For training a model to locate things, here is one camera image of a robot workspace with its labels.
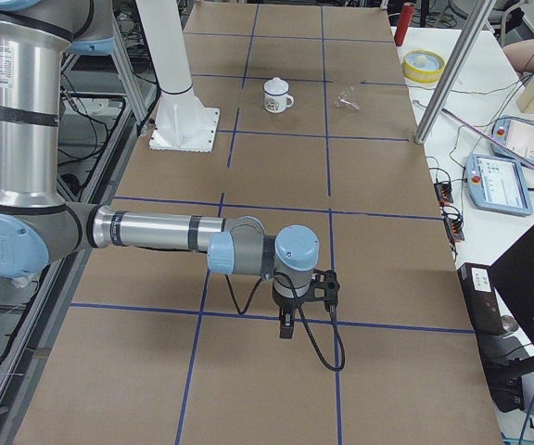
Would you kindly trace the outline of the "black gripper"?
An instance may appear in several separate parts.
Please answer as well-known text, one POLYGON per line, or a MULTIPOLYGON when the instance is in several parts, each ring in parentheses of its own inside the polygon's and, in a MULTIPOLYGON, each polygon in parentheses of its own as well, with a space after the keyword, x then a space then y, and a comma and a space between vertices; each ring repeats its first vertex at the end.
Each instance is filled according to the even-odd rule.
POLYGON ((273 294, 273 301, 279 308, 281 339, 291 339, 294 334, 294 318, 298 304, 294 298, 288 298, 280 294, 273 294))

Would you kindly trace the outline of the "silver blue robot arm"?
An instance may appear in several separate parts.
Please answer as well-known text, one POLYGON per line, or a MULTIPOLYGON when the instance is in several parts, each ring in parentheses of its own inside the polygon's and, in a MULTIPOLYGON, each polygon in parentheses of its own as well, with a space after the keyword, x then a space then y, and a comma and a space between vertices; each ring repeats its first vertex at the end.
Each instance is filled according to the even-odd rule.
POLYGON ((0 1, 0 276, 19 278, 87 248, 200 252, 209 269, 273 284, 280 335, 314 297, 319 241, 292 225, 266 235, 252 217, 137 213, 57 191, 61 59, 115 46, 109 1, 0 1))

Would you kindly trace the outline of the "person's forearm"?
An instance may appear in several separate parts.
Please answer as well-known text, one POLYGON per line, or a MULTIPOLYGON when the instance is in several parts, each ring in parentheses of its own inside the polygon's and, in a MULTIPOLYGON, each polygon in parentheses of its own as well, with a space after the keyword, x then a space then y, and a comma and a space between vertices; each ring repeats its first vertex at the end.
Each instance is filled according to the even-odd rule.
POLYGON ((502 50, 519 76, 534 73, 534 39, 508 44, 502 50))

